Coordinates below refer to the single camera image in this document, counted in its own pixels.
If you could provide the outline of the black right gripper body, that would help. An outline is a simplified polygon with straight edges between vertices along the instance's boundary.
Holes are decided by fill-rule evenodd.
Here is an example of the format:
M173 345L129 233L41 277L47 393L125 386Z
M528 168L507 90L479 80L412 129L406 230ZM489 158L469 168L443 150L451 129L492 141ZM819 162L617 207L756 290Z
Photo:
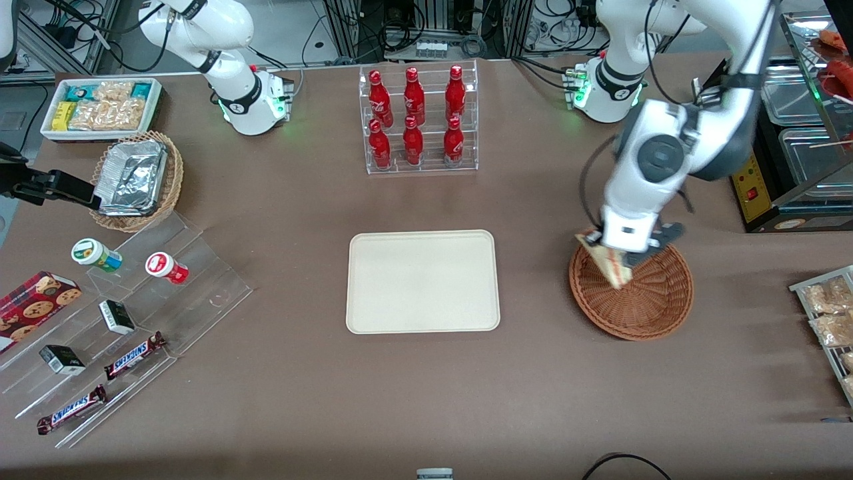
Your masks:
M45 186L36 182L41 172L28 167L27 158L19 150L1 143L1 195L28 203L46 200Z

